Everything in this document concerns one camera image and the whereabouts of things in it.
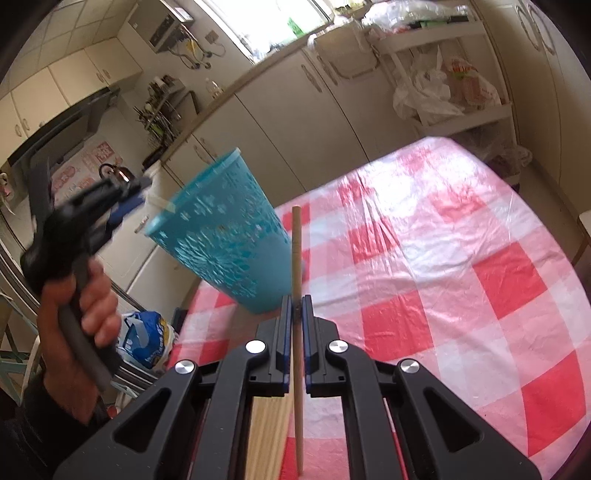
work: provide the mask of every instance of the metal screw head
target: metal screw head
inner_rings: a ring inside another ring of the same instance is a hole
[[[195,364],[191,360],[181,360],[174,366],[176,373],[185,375],[195,370]]]
[[[400,363],[401,370],[406,374],[415,374],[418,372],[420,365],[416,360],[412,360],[411,358],[407,358],[406,360],[402,360]]]
[[[343,353],[347,351],[349,344],[344,340],[333,340],[329,343],[329,350],[334,353]]]
[[[265,348],[267,348],[265,342],[261,342],[260,340],[251,340],[246,344],[246,351],[248,353],[261,353]]]

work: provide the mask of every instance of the clamp jaw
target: clamp jaw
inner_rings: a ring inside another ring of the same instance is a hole
[[[314,317],[310,296],[303,298],[302,325],[306,390],[341,397],[352,480],[541,479],[527,457],[416,360],[372,360],[341,340],[333,322]]]
[[[57,208],[51,195],[47,162],[31,169],[28,182],[36,231],[33,243],[21,256],[22,273],[38,296],[47,280],[74,273],[76,291],[70,304],[60,307],[59,325],[86,373],[101,391],[105,391],[122,359],[114,346],[99,349],[94,340],[83,333],[80,292],[88,282],[88,259],[111,240],[125,215],[143,204],[140,194],[152,181],[141,177],[123,182],[108,177]],[[100,222],[110,211],[108,219]]]
[[[254,340],[198,366],[181,360],[58,468],[54,480],[244,477],[252,397],[290,383],[291,298]]]

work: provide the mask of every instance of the blue plastic basket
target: blue plastic basket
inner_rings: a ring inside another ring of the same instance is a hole
[[[146,234],[253,313],[274,310],[291,290],[291,241],[244,163],[220,157],[173,199]]]

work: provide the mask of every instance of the plastic tablecloth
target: plastic tablecloth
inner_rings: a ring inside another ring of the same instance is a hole
[[[376,360],[419,360],[550,478],[590,419],[591,309],[523,200],[428,138],[279,207],[288,230],[292,205],[315,314]],[[202,284],[169,364],[218,360],[264,318]],[[348,478],[340,399],[306,397],[304,416],[303,478]],[[281,479],[296,477],[292,421]]]

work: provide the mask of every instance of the human hand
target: human hand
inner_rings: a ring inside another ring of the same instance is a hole
[[[82,329],[94,337],[97,347],[112,344],[121,328],[117,314],[117,295],[111,280],[97,260],[88,263],[89,282],[80,295],[83,313]],[[64,338],[57,321],[58,308],[67,305],[74,295],[74,275],[63,280],[48,281],[41,293],[37,327],[41,351],[47,367],[44,386],[53,400],[83,424],[92,418],[99,396],[95,383],[86,375]]]

